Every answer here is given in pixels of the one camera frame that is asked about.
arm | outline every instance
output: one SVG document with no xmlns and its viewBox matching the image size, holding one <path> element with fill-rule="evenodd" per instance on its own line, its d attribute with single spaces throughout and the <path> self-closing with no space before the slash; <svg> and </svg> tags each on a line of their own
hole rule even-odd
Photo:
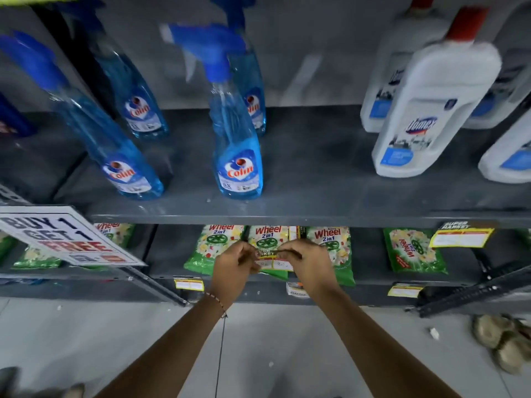
<svg viewBox="0 0 531 398">
<path fill-rule="evenodd" d="M 96 398 L 175 398 L 188 377 L 208 335 L 236 298 L 250 272 L 256 249 L 236 242 L 216 258 L 209 293 L 173 325 L 151 348 L 102 389 Z"/>
<path fill-rule="evenodd" d="M 374 398 L 460 398 L 350 300 L 335 279 L 325 248 L 294 240 L 280 249 L 279 257 L 289 260 L 304 289 L 328 317 Z"/>
</svg>

wheel logo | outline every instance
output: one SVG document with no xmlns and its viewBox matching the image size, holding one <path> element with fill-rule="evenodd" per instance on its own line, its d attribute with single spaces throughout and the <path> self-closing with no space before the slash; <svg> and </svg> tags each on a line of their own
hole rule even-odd
<svg viewBox="0 0 531 398">
<path fill-rule="evenodd" d="M 256 242 L 256 245 L 262 249 L 269 249 L 269 248 L 273 248 L 275 247 L 276 245 L 278 244 L 278 241 L 273 238 L 273 237 L 269 237 L 267 239 L 262 239 L 262 240 L 258 240 Z"/>
<path fill-rule="evenodd" d="M 413 248 L 415 249 L 417 253 L 419 254 L 425 253 L 424 248 L 421 246 L 421 244 L 417 240 L 412 240 L 411 244 L 413 245 Z"/>
<path fill-rule="evenodd" d="M 326 241 L 324 243 L 321 243 L 321 246 L 326 247 L 328 251 L 337 250 L 339 248 L 339 241 Z"/>
<path fill-rule="evenodd" d="M 224 234 L 213 234 L 209 237 L 207 237 L 207 243 L 212 244 L 223 244 L 228 241 L 228 237 Z"/>
</svg>

white tile floor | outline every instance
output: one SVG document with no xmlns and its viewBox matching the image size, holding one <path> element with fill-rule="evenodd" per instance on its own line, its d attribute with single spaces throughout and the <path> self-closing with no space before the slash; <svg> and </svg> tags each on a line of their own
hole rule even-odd
<svg viewBox="0 0 531 398">
<path fill-rule="evenodd" d="M 185 312 L 166 303 L 0 299 L 0 367 L 20 366 L 24 389 L 84 382 L 89 398 Z M 368 313 L 464 398 L 529 397 L 531 366 L 519 377 L 501 374 L 471 337 L 467 316 Z M 231 307 L 179 397 L 214 398 L 216 389 L 219 398 L 371 397 L 334 329 L 309 306 Z"/>
</svg>

hand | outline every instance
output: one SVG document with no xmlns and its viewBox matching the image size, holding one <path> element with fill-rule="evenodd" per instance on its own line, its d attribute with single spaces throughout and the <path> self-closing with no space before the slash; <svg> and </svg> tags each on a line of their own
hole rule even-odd
<svg viewBox="0 0 531 398">
<path fill-rule="evenodd" d="M 327 291 L 341 290 L 326 247 L 307 239 L 297 239 L 281 245 L 277 256 L 289 261 L 312 299 Z"/>
<path fill-rule="evenodd" d="M 260 266 L 254 262 L 259 255 L 249 243 L 237 241 L 216 257 L 209 293 L 221 300 L 225 310 L 242 293 L 249 274 L 256 274 L 260 270 Z"/>
</svg>

red bottle cap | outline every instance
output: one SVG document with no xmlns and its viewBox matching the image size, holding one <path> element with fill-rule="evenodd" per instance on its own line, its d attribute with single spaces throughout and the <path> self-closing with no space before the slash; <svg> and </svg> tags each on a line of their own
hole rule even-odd
<svg viewBox="0 0 531 398">
<path fill-rule="evenodd" d="M 446 40 L 470 42 L 475 39 L 487 17 L 487 7 L 461 7 L 446 33 Z"/>
<path fill-rule="evenodd" d="M 410 8 L 419 8 L 419 9 L 431 8 L 432 4 L 433 4 L 433 0 L 413 0 L 411 2 Z"/>
</svg>

